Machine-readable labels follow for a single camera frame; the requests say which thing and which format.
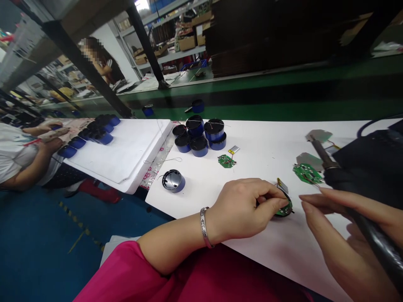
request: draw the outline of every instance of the white work surface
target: white work surface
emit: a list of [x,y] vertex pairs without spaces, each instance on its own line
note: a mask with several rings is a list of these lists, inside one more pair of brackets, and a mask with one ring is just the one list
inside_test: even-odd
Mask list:
[[[377,122],[368,127],[363,135],[384,129],[398,120]],[[167,159],[181,157],[182,162],[164,162],[156,179],[170,169],[177,169],[185,177],[186,185],[175,194],[164,189],[160,180],[155,181],[146,202],[178,219],[198,213],[203,207],[213,206],[222,186],[230,180],[259,177],[274,184],[279,177],[288,186],[295,214],[273,218],[262,233],[252,238],[229,240],[224,244],[335,302],[350,301],[328,271],[322,252],[306,224],[298,198],[300,194],[319,193],[319,189],[302,182],[294,174],[293,164],[302,152],[317,156],[311,143],[305,139],[309,131],[323,129],[332,132],[331,141],[343,147],[356,138],[357,130],[366,122],[227,120],[224,123],[227,146],[221,151],[209,149],[206,156],[199,158],[192,152],[183,154],[176,147],[172,148]],[[241,148],[234,155],[237,164],[232,169],[226,169],[218,163],[217,157],[229,155],[228,150],[234,145]],[[349,224],[347,219],[337,214],[327,217],[342,236],[349,236],[345,229]]]
[[134,194],[172,127],[170,120],[121,120],[111,133],[111,143],[104,146],[87,141],[64,162],[121,192]]

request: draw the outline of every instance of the woman's right hand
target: woman's right hand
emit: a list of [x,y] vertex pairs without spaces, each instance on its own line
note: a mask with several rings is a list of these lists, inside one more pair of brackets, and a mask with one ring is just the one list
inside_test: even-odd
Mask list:
[[46,143],[39,143],[39,150],[50,155],[57,152],[63,146],[63,141],[60,138],[54,138]]
[[[403,248],[403,211],[375,200],[337,190],[301,195],[306,221],[319,243],[329,271],[353,301],[400,301],[400,295],[386,275],[367,241],[344,207],[353,208],[377,223]],[[350,219],[351,236],[345,240],[325,214],[339,213]]]

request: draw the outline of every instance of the worker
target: worker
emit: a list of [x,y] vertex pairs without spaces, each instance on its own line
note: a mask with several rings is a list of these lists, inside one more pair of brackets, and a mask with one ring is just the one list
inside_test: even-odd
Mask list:
[[[324,214],[346,215],[344,207],[354,208],[378,223],[402,248],[403,211],[357,194],[324,188],[321,194],[300,198],[326,265],[350,298],[400,301],[357,226],[348,225],[351,237],[344,240]],[[220,244],[252,237],[266,228],[269,232],[269,221],[287,204],[283,192],[267,181],[230,181],[212,208],[205,211],[206,234],[197,213],[161,225],[137,242],[121,243],[75,301],[312,301],[303,287]],[[250,250],[256,248],[247,247],[247,240],[242,244]]]
[[82,51],[92,62],[106,83],[115,85],[117,81],[125,79],[116,60],[102,44],[99,43],[97,38],[90,36],[84,39]]
[[87,175],[66,164],[57,151],[63,141],[55,138],[47,143],[25,144],[37,139],[61,122],[19,129],[0,123],[0,188],[25,191],[34,185],[48,189],[66,188],[81,183]]

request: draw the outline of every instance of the bangle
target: bangle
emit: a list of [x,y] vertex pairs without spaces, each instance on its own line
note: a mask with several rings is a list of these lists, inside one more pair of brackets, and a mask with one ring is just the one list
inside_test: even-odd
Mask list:
[[209,237],[207,235],[207,230],[206,230],[206,218],[204,216],[204,212],[208,209],[209,207],[203,208],[200,210],[200,225],[201,225],[201,231],[203,234],[203,239],[204,242],[206,243],[206,246],[208,248],[214,248],[214,245],[211,245]]

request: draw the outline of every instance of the floor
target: floor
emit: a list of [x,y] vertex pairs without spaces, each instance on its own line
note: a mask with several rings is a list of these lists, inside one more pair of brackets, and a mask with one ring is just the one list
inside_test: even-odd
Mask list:
[[[141,236],[172,219],[127,194],[107,204],[39,187],[0,192],[0,301],[70,302],[99,268],[100,246],[112,235]],[[311,293],[315,302],[329,301]]]

